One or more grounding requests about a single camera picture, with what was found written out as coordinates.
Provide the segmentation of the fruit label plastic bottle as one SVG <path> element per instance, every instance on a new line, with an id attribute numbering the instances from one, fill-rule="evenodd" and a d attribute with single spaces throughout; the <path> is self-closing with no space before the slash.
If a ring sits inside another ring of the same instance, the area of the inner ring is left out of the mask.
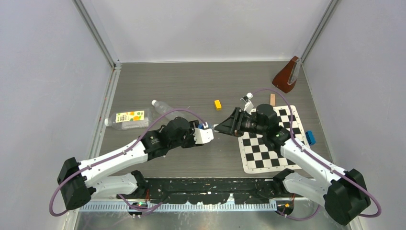
<path id="1" fill-rule="evenodd" d="M 147 128 L 152 122 L 153 116 L 150 109 L 138 111 L 125 111 L 113 113 L 104 120 L 107 127 L 116 130 L 129 130 L 134 128 Z"/>

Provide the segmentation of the blue label water bottle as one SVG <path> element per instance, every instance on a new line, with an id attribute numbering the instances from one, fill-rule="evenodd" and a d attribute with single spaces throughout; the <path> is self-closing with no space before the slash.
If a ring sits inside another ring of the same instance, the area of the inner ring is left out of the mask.
<path id="1" fill-rule="evenodd" d="M 216 126 L 217 126 L 217 124 L 212 125 L 212 124 L 209 124 L 206 122 L 206 123 L 199 124 L 197 127 L 199 129 L 211 129 L 212 131 L 216 132 L 214 129 Z"/>

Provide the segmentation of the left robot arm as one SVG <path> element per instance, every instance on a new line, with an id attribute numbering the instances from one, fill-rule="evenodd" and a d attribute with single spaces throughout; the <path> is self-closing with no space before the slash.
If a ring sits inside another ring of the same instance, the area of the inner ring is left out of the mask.
<path id="1" fill-rule="evenodd" d="M 213 131 L 207 124 L 176 117 L 105 155 L 80 162 L 74 157 L 67 159 L 57 178 L 65 208 L 74 210 L 93 198 L 118 194 L 142 198 L 149 185 L 140 171 L 122 176 L 114 173 L 163 157 L 172 149 L 199 147 L 213 139 Z"/>

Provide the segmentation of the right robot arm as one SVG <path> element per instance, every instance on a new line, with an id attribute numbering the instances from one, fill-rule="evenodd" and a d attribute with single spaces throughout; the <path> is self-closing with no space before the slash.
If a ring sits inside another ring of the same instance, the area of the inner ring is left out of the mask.
<path id="1" fill-rule="evenodd" d="M 341 225 L 347 225 L 371 205 L 359 171 L 347 171 L 328 162 L 295 138 L 280 122 L 279 114 L 270 104 L 260 104 L 253 115 L 235 108 L 225 121 L 214 126 L 214 130 L 235 137 L 245 133 L 261 135 L 270 151 L 294 162 L 313 177 L 308 179 L 291 169 L 284 169 L 273 177 L 273 190 L 278 196 L 291 193 L 306 197 L 323 206 Z"/>

